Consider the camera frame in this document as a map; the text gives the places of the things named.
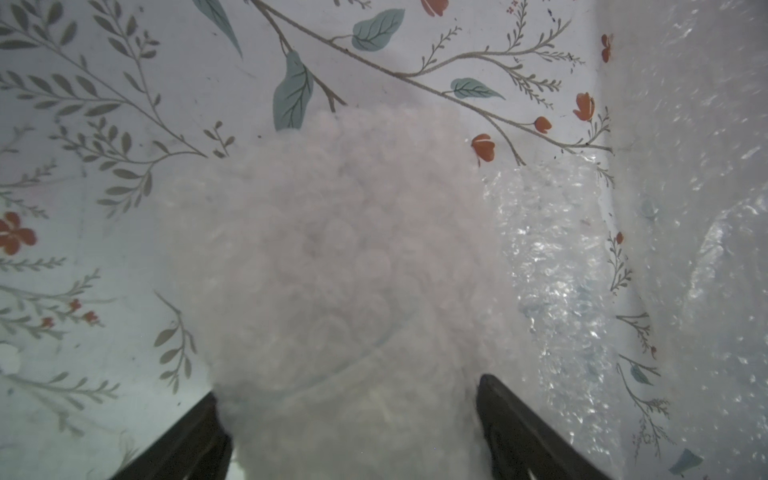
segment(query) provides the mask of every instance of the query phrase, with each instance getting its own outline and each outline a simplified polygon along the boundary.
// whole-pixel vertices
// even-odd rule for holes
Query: orange flower
[[[0,247],[6,255],[15,255],[22,243],[35,245],[38,238],[35,232],[29,228],[19,228],[22,219],[14,212],[5,213],[5,221],[0,220]]]
[[[608,63],[608,60],[611,59],[611,39],[608,37],[608,35],[603,34],[601,41],[603,42],[603,61],[605,63]]]
[[[472,138],[472,148],[475,149],[475,154],[484,161],[493,161],[495,146],[496,144],[491,141],[491,136],[488,134],[480,134]]]
[[[547,134],[547,131],[552,128],[552,124],[544,117],[537,118],[536,121],[533,122],[533,126],[542,134]]]
[[[592,120],[592,115],[594,115],[594,99],[589,94],[576,95],[576,106],[578,110],[574,110],[574,113],[579,120]]]
[[[442,17],[442,13],[448,8],[448,0],[422,0],[422,7],[430,17],[434,17],[435,13]]]
[[[98,322],[98,316],[96,315],[96,313],[94,313],[93,310],[83,315],[83,318],[85,319],[86,322],[90,323],[91,325]]]

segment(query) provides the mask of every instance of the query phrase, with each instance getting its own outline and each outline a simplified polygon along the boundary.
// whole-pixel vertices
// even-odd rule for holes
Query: floral wallpaper
[[[706,476],[666,431],[653,321],[611,208],[611,32],[594,0],[9,0],[0,8],[0,460],[107,478],[207,393],[156,178],[311,111],[452,102],[480,168],[598,159],[626,342],[627,478]]]

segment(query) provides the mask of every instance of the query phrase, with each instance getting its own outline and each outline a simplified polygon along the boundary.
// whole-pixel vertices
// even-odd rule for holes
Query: green leaf
[[[96,2],[96,0],[88,0],[88,3],[91,4],[91,7],[95,8],[98,12],[107,14],[107,12],[104,11],[104,7],[99,4],[99,2]]]
[[[61,110],[57,111],[56,114],[59,117],[64,117],[65,115],[71,115],[75,113],[76,111],[80,110],[82,107],[83,107],[82,104],[70,105],[68,107],[64,107]]]
[[[102,27],[104,30],[106,30],[106,31],[110,32],[112,35],[117,35],[117,34],[118,34],[118,33],[117,33],[115,30],[114,30],[114,27],[112,26],[112,24],[111,24],[111,23],[109,22],[109,20],[107,20],[106,18],[104,18],[104,17],[100,17],[100,16],[98,16],[98,15],[94,15],[94,20],[96,21],[96,23],[98,23],[98,26],[100,26],[100,27]]]
[[[29,30],[29,17],[22,7],[11,5],[11,13],[13,14],[13,18],[16,19],[18,26],[22,27],[22,30]]]
[[[160,357],[160,364],[163,365],[170,362],[174,359],[177,353],[179,353],[179,349],[168,350]]]
[[[83,87],[83,90],[93,95],[94,97],[98,96],[96,93],[96,87],[94,87],[90,80],[85,77],[81,77],[80,75],[75,75],[74,79],[78,81],[81,87]]]
[[[63,380],[63,379],[65,379],[65,378],[67,378],[68,376],[69,376],[69,373],[68,373],[68,372],[61,372],[61,373],[59,373],[58,375],[56,375],[55,377],[53,377],[53,380],[51,380],[51,381],[50,381],[50,382],[48,382],[48,383],[56,383],[56,382],[60,382],[61,380]]]
[[[160,345],[163,345],[166,343],[172,336],[174,336],[174,333],[176,333],[176,329],[166,329],[160,332],[157,335],[157,338],[154,341],[154,346],[158,347]]]
[[[306,106],[314,86],[312,73],[301,62],[296,51],[286,55],[286,77],[277,85],[272,99],[275,130],[301,128]]]
[[[456,95],[457,98],[504,98],[496,91],[491,90],[481,81],[475,80],[474,78],[456,78],[451,82],[451,90],[453,90],[453,94]]]
[[[216,26],[224,32],[224,34],[230,39],[232,45],[237,49],[237,53],[240,54],[240,58],[243,57],[243,52],[240,50],[240,44],[237,42],[235,32],[230,25],[230,20],[227,18],[227,13],[224,11],[219,0],[192,0],[203,15],[207,16]]]
[[[636,363],[632,364],[632,367],[629,369],[629,373],[632,374],[632,377],[637,380],[639,383],[644,383],[646,385],[653,385],[648,380],[648,377],[643,373],[643,371],[640,369],[640,366]]]
[[[49,94],[53,93],[53,90],[51,89],[51,85],[47,81],[43,80],[40,77],[35,77],[34,75],[27,75],[27,77],[30,80],[32,80],[32,83],[40,87],[40,89],[43,90],[44,92]]]
[[[128,188],[128,187],[110,187],[107,190],[105,190],[104,192],[107,195],[123,195],[123,194],[127,194],[128,192],[130,192],[132,190],[133,190],[133,188]]]
[[[364,51],[381,50],[400,28],[405,14],[406,11],[402,8],[391,8],[370,20],[355,23],[352,29],[352,46]]]
[[[54,23],[58,22],[61,18],[61,14],[63,13],[64,7],[61,6],[61,3],[56,2],[51,5],[51,8],[48,10],[48,24],[53,25]]]
[[[683,450],[683,453],[680,454],[677,462],[670,467],[670,473],[672,475],[682,475],[683,472],[689,468],[700,465],[703,461],[703,458],[694,454],[691,450],[685,449]]]
[[[141,90],[141,87],[139,87],[138,82],[136,82],[136,79],[131,77],[131,74],[124,71],[123,75],[125,75],[125,79],[128,80],[128,83],[131,84],[131,87],[135,88],[136,90],[139,90],[141,93],[144,93],[144,90]]]
[[[38,104],[35,104],[35,108],[38,110],[45,110],[46,108],[54,107],[58,105],[58,101],[56,100],[47,100],[47,101],[41,101]]]
[[[144,181],[144,190],[142,193],[145,197],[149,197],[152,192],[152,174],[147,174],[147,179]]]
[[[112,48],[114,48],[115,50],[119,51],[120,53],[122,53],[126,57],[130,57],[130,55],[128,54],[128,50],[125,49],[125,46],[120,41],[115,40],[112,37],[110,37],[108,39],[108,41],[109,41],[109,45],[112,45]]]
[[[99,105],[98,107],[93,107],[91,110],[85,112],[85,116],[97,117],[99,115],[109,113],[119,106],[120,104],[102,104],[102,105]]]
[[[51,76],[53,77],[53,81],[55,81],[62,90],[66,91],[70,95],[74,95],[74,91],[72,90],[72,85],[69,83],[69,80],[58,73],[54,73]]]
[[[33,4],[27,2],[27,0],[22,0],[21,4],[24,5],[24,9],[27,12],[29,12],[30,15],[34,15],[35,17],[38,17],[38,18],[40,17],[40,15],[38,14],[38,10],[35,8]]]
[[[123,147],[123,153],[128,153],[131,149],[131,134],[128,132],[123,133],[123,136],[120,138],[120,144]]]
[[[67,28],[64,29],[64,33],[61,34],[61,40],[59,43],[61,46],[66,45],[70,41],[74,39],[74,34],[78,32],[78,23],[77,22],[70,22],[69,25],[67,25]]]
[[[141,178],[141,175],[136,175],[134,172],[122,168],[117,168],[113,170],[112,173],[125,180],[136,180],[137,178]]]
[[[125,25],[125,34],[130,37],[136,32],[136,18],[133,15],[128,19],[128,23]]]
[[[6,40],[0,42],[0,50],[19,50],[21,48],[37,48],[40,45],[24,40]]]
[[[154,141],[152,141],[152,143],[153,143],[153,144],[155,144],[155,145],[157,145],[157,148],[161,149],[161,150],[162,150],[164,153],[166,153],[166,154],[167,154],[167,153],[170,153],[170,152],[168,151],[168,148],[167,148],[165,145],[163,145],[162,143],[160,143],[159,141],[157,141],[157,140],[154,140]]]
[[[8,76],[11,78],[11,80],[13,80],[13,83],[17,84],[19,87],[24,87],[24,80],[22,80],[22,77],[19,76],[19,74],[8,70]]]

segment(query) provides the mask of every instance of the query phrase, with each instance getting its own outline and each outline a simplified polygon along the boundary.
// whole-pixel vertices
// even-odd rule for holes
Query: plastic wrap
[[[668,432],[710,478],[766,478],[768,4],[602,6],[614,201]]]

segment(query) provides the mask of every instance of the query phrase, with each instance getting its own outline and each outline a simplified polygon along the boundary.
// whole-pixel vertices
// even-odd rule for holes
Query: bubble wrap
[[[540,389],[531,404],[582,455],[620,478],[607,229],[594,163],[566,156],[502,168],[487,181],[518,309],[537,349]]]
[[[710,478],[768,478],[768,3],[602,7],[614,202],[668,432]]]
[[[449,109],[344,109],[162,189],[249,478],[491,478],[483,372],[617,471],[594,165],[502,171],[484,200],[462,130]]]

